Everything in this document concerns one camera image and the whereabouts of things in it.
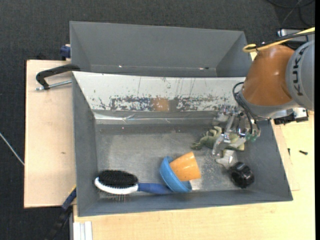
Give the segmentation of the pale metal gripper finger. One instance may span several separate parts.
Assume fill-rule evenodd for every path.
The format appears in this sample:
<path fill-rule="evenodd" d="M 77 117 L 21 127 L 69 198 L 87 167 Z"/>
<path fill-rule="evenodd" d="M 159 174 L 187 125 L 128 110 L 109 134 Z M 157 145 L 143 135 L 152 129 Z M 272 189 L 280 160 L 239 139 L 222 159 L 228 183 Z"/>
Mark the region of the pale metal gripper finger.
<path fill-rule="evenodd" d="M 215 162 L 223 166 L 226 170 L 230 169 L 236 163 L 236 151 L 224 149 L 222 155 L 215 159 Z"/>
<path fill-rule="evenodd" d="M 211 152 L 212 155 L 217 156 L 220 153 L 220 151 L 225 148 L 225 145 L 226 145 L 225 137 L 224 136 L 218 137 L 213 145 L 212 152 Z"/>

